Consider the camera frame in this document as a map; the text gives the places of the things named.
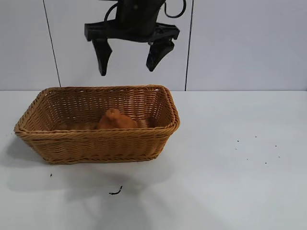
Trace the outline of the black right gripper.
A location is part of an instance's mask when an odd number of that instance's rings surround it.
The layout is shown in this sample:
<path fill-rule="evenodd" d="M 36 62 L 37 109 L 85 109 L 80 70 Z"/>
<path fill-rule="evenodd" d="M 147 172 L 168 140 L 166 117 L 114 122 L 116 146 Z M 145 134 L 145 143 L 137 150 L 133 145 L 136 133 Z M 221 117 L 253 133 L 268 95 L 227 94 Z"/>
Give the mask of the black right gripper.
<path fill-rule="evenodd" d="M 84 35 L 87 41 L 92 41 L 102 76 L 107 73 L 112 54 L 108 39 L 153 42 L 146 60 L 150 72 L 173 51 L 175 45 L 171 39 L 176 40 L 180 30 L 175 25 L 157 22 L 164 4 L 164 0 L 118 0 L 108 9 L 103 21 L 84 25 Z"/>

